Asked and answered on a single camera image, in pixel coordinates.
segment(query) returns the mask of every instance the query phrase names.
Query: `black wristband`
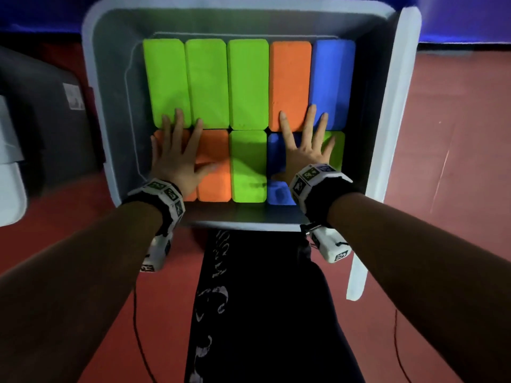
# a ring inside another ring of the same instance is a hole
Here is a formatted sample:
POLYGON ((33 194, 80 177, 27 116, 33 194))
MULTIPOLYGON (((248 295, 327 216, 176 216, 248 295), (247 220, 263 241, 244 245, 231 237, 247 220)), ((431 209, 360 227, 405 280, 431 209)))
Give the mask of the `black wristband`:
POLYGON ((328 211, 332 203, 347 193, 362 193, 354 184, 342 177, 326 177, 312 187, 305 199, 307 212, 305 216, 311 222, 321 223, 331 228, 327 222, 328 211))
POLYGON ((150 193, 138 192, 131 196, 128 196, 122 204, 128 204, 132 202, 143 202, 156 207, 162 213, 162 225, 158 229, 155 236, 163 235, 167 236, 169 228, 174 221, 170 215, 169 207, 156 195, 150 193))

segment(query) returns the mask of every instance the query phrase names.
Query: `plastic container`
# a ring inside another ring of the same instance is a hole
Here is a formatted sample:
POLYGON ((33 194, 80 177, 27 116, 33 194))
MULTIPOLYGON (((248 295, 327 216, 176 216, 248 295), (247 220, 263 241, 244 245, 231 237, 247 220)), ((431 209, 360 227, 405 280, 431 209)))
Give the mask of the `plastic container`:
MULTIPOLYGON (((147 179, 154 132, 144 68, 147 38, 343 38, 356 42, 344 128, 343 171, 383 201, 410 85, 421 14, 367 0, 100 0, 87 13, 82 40, 116 205, 147 179)), ((298 207, 187 205, 183 222, 229 229, 298 231, 298 207)), ((367 269, 354 256, 347 297, 358 299, 367 269)))

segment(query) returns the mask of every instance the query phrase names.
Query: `red floor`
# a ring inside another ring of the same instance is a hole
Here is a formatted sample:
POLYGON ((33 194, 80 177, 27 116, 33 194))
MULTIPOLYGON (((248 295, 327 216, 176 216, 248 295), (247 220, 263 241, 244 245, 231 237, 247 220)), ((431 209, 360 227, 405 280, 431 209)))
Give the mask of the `red floor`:
MULTIPOLYGON (((386 203, 511 260, 511 53, 419 55, 386 203)), ((112 209, 98 175, 30 204, 0 228, 0 271, 69 236, 112 209)), ((159 382, 182 381, 202 250, 190 229, 176 233, 165 268, 138 279, 138 322, 159 382)), ((368 383, 406 382, 393 346, 394 307, 369 275, 357 302, 346 301, 351 260, 320 264, 341 327, 368 383)), ((80 382, 150 382, 132 329, 132 299, 122 309, 80 382)), ((399 352, 414 383, 459 379, 399 316, 399 352)))

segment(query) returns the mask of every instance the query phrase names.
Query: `wire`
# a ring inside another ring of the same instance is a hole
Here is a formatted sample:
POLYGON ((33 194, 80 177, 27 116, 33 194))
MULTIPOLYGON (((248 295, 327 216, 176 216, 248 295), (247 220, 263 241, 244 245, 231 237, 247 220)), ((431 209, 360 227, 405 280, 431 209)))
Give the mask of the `wire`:
POLYGON ((142 342, 140 342, 140 336, 138 335, 137 329, 137 283, 135 282, 135 286, 133 287, 133 329, 135 331, 135 337, 137 338, 138 350, 140 351, 140 355, 142 356, 142 360, 144 361, 144 366, 146 367, 146 371, 151 378, 153 383, 158 383, 156 378, 154 377, 149 364, 147 363, 146 355, 144 354, 144 350, 142 349, 142 342))
POLYGON ((410 378, 408 377, 408 374, 406 373, 405 369, 403 368, 403 365, 401 364, 401 358, 399 357, 399 350, 398 350, 398 310, 395 310, 395 317, 394 317, 394 348, 395 348, 395 355, 398 357, 398 363, 401 367, 401 371, 403 371, 403 374, 405 374, 406 380, 408 380, 408 383, 412 383, 410 378))

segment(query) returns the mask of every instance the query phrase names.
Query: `blue foam block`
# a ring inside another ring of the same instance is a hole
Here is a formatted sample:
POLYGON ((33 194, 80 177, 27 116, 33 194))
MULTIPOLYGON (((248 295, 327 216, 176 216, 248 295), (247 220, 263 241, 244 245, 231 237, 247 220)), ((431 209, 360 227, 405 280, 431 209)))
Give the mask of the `blue foam block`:
POLYGON ((354 63, 354 41, 337 39, 314 43, 309 104, 317 106, 316 125, 323 113, 329 115, 327 130, 342 130, 346 125, 354 63))
MULTIPOLYGON (((299 146, 302 142, 301 133, 293 133, 294 142, 299 146)), ((266 201, 274 206, 294 206, 289 187, 284 181, 271 180, 270 177, 283 172, 286 167, 286 145, 282 133, 272 133, 268 136, 266 147, 266 174, 268 176, 268 192, 266 201)))

